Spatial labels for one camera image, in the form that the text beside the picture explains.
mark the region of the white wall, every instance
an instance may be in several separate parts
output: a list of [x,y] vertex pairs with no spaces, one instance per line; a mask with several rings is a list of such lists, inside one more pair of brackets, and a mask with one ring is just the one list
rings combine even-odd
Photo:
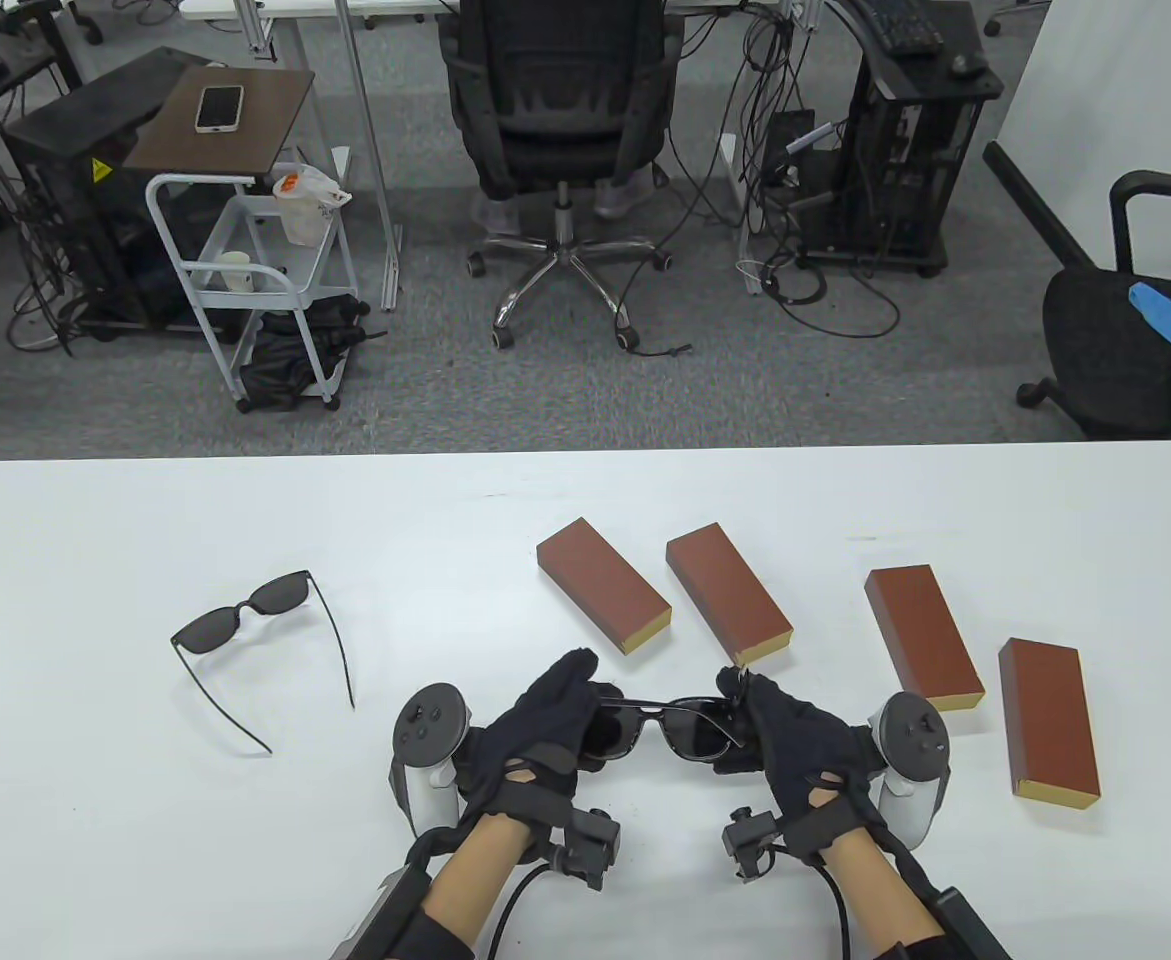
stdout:
[[[1171,173],[1171,0],[1055,0],[998,142],[1112,266],[1114,180]],[[1171,200],[1142,197],[1130,212],[1137,269],[1171,277]]]

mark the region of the hand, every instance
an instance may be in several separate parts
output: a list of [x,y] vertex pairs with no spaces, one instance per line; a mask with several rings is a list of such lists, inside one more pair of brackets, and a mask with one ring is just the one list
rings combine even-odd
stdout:
[[502,780],[525,782],[530,774],[561,797],[576,795],[581,741],[598,709],[598,692],[589,683],[596,668],[593,650],[573,650],[488,727],[475,728],[467,749],[466,820],[492,803]]
[[[801,817],[833,798],[826,796],[831,791],[845,793],[858,809],[872,811],[869,760],[844,721],[792,698],[759,673],[723,668],[718,673],[718,688],[749,712],[763,773],[782,817]],[[740,762],[731,768],[746,769]]]

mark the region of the white metal cart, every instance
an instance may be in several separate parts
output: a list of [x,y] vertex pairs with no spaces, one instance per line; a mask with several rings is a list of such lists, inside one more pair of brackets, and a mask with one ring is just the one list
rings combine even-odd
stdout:
[[[275,167],[275,174],[287,174],[292,166]],[[225,204],[225,210],[215,219],[215,227],[207,236],[197,260],[186,260],[177,249],[172,231],[163,218],[159,206],[159,193],[169,184],[221,183],[233,184],[234,196]],[[314,345],[310,325],[304,311],[311,303],[328,297],[349,294],[358,300],[358,280],[349,256],[349,242],[345,239],[341,210],[333,211],[333,219],[326,225],[323,241],[316,247],[301,247],[289,244],[280,221],[278,200],[273,196],[248,196],[245,187],[255,183],[251,177],[228,177],[227,174],[183,174],[164,173],[150,180],[145,187],[145,203],[155,227],[159,231],[163,246],[177,276],[182,281],[189,307],[203,329],[207,347],[215,357],[215,365],[234,398],[238,410],[251,411],[252,403],[244,389],[239,370],[251,361],[252,348],[256,343],[256,334],[261,329],[261,316],[266,313],[292,313],[296,320],[306,355],[314,366],[315,383],[302,396],[323,398],[323,406],[338,410],[341,398],[337,390],[344,375],[345,361],[326,376],[323,365]],[[341,262],[344,268],[345,283],[330,284],[326,282],[333,247],[341,248]],[[221,253],[227,251],[251,251],[249,263],[218,262]],[[251,274],[252,292],[233,292],[225,283],[227,273]],[[215,332],[207,320],[208,310],[247,310],[251,311],[244,325],[244,335],[239,338],[232,356],[225,357],[225,351],[215,340]],[[367,315],[370,307],[358,301],[358,314]]]

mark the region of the person's leg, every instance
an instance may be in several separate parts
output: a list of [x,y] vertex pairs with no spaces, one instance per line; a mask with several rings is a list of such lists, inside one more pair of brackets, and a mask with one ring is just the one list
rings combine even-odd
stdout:
[[594,184],[594,212],[604,220],[619,220],[657,192],[652,164],[641,166],[619,187],[604,179]]
[[518,222],[518,197],[504,192],[479,167],[479,192],[470,201],[470,219],[488,233],[521,233]]

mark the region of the sunglasses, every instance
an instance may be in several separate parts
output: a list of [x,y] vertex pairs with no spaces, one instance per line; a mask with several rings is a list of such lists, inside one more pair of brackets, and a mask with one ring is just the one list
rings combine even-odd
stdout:
[[639,742],[643,724],[657,721],[669,749],[684,760],[713,763],[744,743],[732,733],[737,705],[718,695],[687,695],[658,702],[604,695],[586,733],[581,754],[590,760],[618,760]]
[[256,736],[255,733],[247,731],[242,724],[239,724],[233,716],[230,716],[225,708],[221,707],[219,702],[207,692],[207,687],[198,680],[198,676],[193,672],[193,667],[189,666],[189,660],[184,658],[182,650],[187,650],[193,654],[211,653],[215,649],[220,649],[230,640],[234,639],[234,635],[238,632],[238,628],[241,626],[241,620],[239,620],[239,612],[242,611],[244,606],[249,606],[253,611],[258,613],[263,613],[266,617],[274,617],[278,613],[287,613],[288,611],[294,611],[302,603],[306,603],[310,596],[310,584],[314,585],[314,592],[319,595],[319,599],[323,603],[323,609],[328,613],[328,620],[333,624],[333,633],[337,636],[337,646],[341,649],[341,666],[344,668],[345,676],[345,692],[349,694],[349,708],[352,709],[352,686],[349,684],[349,661],[344,654],[344,644],[341,643],[341,631],[337,630],[337,622],[333,617],[333,611],[328,606],[328,602],[323,598],[323,591],[319,589],[317,581],[315,581],[314,575],[307,570],[297,570],[295,572],[287,572],[285,576],[278,577],[278,580],[271,580],[268,584],[258,588],[252,591],[252,595],[242,603],[235,604],[233,606],[219,606],[214,611],[208,611],[198,617],[197,620],[190,620],[174,632],[172,637],[172,649],[177,652],[177,657],[182,658],[184,668],[187,670],[189,676],[193,678],[193,683],[198,685],[198,688],[203,691],[203,695],[207,698],[207,702],[215,707],[215,713],[224,716],[238,727],[239,731],[246,733],[252,740],[255,740],[258,745],[265,753],[273,755],[274,750],[269,749],[269,746]]

